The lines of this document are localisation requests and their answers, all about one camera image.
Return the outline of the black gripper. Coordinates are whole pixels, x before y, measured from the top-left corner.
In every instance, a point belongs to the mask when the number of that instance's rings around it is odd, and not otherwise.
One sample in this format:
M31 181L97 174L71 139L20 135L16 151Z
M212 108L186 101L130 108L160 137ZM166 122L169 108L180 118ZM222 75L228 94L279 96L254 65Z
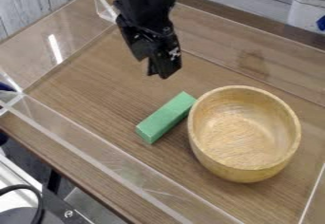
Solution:
M176 0L114 0L117 24L135 58L149 59L148 75L168 79L182 68L170 12Z

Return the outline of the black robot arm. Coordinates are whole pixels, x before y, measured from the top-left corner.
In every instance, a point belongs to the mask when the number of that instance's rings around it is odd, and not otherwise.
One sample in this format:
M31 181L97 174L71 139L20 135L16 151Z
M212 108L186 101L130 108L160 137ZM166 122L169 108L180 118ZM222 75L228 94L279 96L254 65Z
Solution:
M182 68L182 51L170 12L176 0L114 0L115 22L125 42L142 61L149 59L148 75L168 79Z

